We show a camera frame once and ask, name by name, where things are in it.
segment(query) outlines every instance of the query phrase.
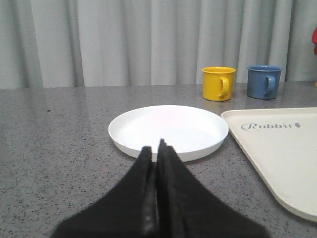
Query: yellow mug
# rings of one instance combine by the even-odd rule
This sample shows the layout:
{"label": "yellow mug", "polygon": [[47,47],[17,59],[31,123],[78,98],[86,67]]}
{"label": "yellow mug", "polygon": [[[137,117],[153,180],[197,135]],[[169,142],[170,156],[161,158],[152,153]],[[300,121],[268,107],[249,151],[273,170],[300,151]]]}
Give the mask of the yellow mug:
{"label": "yellow mug", "polygon": [[211,101],[226,101],[231,98],[234,72],[230,67],[206,67],[203,71],[203,98]]}

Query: white tray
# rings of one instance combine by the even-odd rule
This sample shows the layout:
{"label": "white tray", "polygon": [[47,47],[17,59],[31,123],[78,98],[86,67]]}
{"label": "white tray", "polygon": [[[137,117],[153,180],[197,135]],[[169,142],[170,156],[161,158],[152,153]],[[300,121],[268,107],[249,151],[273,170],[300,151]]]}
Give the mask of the white tray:
{"label": "white tray", "polygon": [[232,110],[221,116],[276,200],[317,222],[317,108]]}
{"label": "white tray", "polygon": [[178,105],[138,108],[116,117],[108,132],[122,152],[138,157],[151,146],[156,162],[160,139],[173,146],[182,161],[202,158],[218,149],[229,132],[224,119],[209,111]]}

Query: printed logo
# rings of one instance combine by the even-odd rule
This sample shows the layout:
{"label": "printed logo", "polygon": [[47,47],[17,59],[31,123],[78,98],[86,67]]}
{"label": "printed logo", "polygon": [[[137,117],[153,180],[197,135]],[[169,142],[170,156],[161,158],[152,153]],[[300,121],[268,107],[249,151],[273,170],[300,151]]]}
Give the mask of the printed logo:
{"label": "printed logo", "polygon": [[241,126],[241,129],[245,130],[245,131],[259,131],[259,130],[262,130],[262,129],[285,129],[285,128],[300,128],[301,125],[299,123],[292,123],[292,124],[285,124],[285,123],[282,123],[282,124],[256,124],[256,123],[248,123],[248,124],[243,124]]}

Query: table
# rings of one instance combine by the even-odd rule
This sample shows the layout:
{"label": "table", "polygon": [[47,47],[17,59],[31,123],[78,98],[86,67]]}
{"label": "table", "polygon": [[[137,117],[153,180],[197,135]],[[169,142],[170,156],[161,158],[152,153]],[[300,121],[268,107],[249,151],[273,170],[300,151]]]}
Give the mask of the table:
{"label": "table", "polygon": [[[186,105],[232,109],[317,107],[313,81],[280,83],[272,100],[207,101],[201,85],[0,90],[0,237],[49,237],[54,227],[105,195],[135,159],[107,133],[123,112]],[[273,238],[315,238],[317,223],[284,209],[229,134],[214,153],[186,166],[215,196],[264,225]]]}

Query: blue mug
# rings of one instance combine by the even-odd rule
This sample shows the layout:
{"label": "blue mug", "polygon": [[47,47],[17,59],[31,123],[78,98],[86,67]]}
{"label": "blue mug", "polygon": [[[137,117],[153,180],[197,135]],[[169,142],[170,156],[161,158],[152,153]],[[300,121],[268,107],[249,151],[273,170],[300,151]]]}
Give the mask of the blue mug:
{"label": "blue mug", "polygon": [[248,67],[247,95],[251,98],[276,98],[282,68],[273,65]]}

